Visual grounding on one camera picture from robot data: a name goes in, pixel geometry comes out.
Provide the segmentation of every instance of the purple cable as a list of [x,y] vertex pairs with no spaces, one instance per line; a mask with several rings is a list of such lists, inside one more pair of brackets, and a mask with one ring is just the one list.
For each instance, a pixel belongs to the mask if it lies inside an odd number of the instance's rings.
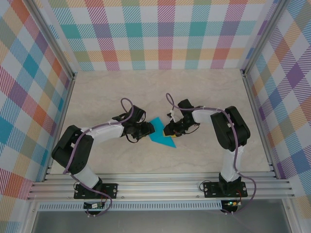
[[[96,126],[92,127],[92,129],[96,129],[96,128],[98,128],[98,127],[105,126],[105,125],[119,125],[119,124],[122,124],[123,122],[126,122],[128,119],[130,119],[130,118],[132,117],[132,115],[133,115],[133,112],[134,112],[133,103],[132,103],[128,98],[122,98],[122,99],[121,99],[121,105],[122,105],[122,108],[123,108],[125,111],[126,111],[126,109],[125,109],[125,107],[124,107],[124,105],[123,105],[123,100],[129,101],[130,104],[131,104],[131,113],[130,113],[130,115],[129,115],[126,119],[124,119],[124,120],[122,120],[122,121],[119,121],[119,122],[104,123],[104,124],[96,125]],[[82,138],[86,133],[88,133],[89,131],[90,131],[90,129],[84,131],[84,132],[79,136],[79,138],[77,139],[77,142],[76,142],[76,144],[75,144],[74,147],[73,147],[71,156],[70,156],[70,158],[69,158],[68,164],[67,164],[67,166],[66,166],[66,168],[65,168],[65,170],[64,170],[64,172],[63,172],[63,174],[66,174],[66,173],[68,172],[68,169],[69,169],[69,167],[70,167],[70,165],[71,165],[71,163],[72,163],[72,160],[73,160],[73,158],[74,158],[74,154],[75,154],[75,152],[76,152],[76,150],[77,150],[77,146],[78,146],[78,144],[79,144],[81,138]],[[75,178],[73,175],[71,175],[71,177],[72,177],[75,181],[80,182],[80,181],[79,181],[77,178]],[[87,187],[85,184],[83,184],[82,182],[80,182],[80,184],[81,184],[84,188],[86,188],[86,189],[88,189],[88,190],[90,190],[90,191],[92,191],[92,192],[94,192],[94,193],[101,194],[101,195],[103,195],[104,197],[107,197],[107,198],[110,199],[110,204],[109,204],[108,208],[105,209],[104,211],[101,211],[101,212],[100,212],[99,214],[97,214],[96,216],[103,215],[104,213],[106,213],[106,212],[111,208],[111,206],[112,206],[112,198],[111,198],[109,195],[107,195],[106,193],[103,193],[103,192],[94,190],[94,189],[92,189],[92,188],[89,188],[89,187]]]
[[254,199],[255,197],[255,194],[256,194],[256,190],[257,190],[257,185],[256,185],[256,182],[254,181],[254,179],[252,179],[251,177],[247,177],[247,176],[244,176],[242,175],[238,169],[237,169],[237,166],[236,166],[236,162],[237,162],[237,158],[238,158],[238,149],[239,149],[239,143],[238,143],[238,136],[237,136],[237,132],[234,128],[234,125],[230,119],[230,116],[223,110],[223,109],[219,109],[219,108],[209,108],[209,107],[201,107],[201,108],[180,108],[178,106],[176,106],[174,104],[174,100],[172,98],[172,96],[170,95],[170,93],[166,93],[166,99],[167,101],[171,104],[171,106],[173,106],[173,108],[176,108],[176,109],[179,109],[179,110],[183,110],[183,111],[194,111],[194,110],[211,110],[211,111],[216,111],[216,112],[221,112],[225,115],[225,117],[228,119],[229,121],[229,124],[232,128],[232,132],[233,132],[233,135],[234,135],[234,142],[235,142],[235,154],[234,154],[234,162],[233,162],[233,167],[234,167],[234,170],[243,178],[245,179],[248,179],[248,180],[251,180],[253,183],[254,183],[254,193],[251,197],[251,199],[249,200],[249,202],[246,204],[246,206],[244,206],[243,208],[237,210],[235,213],[238,213],[238,212],[241,212],[242,210],[244,210],[248,205],[249,203],[252,202],[252,200]]

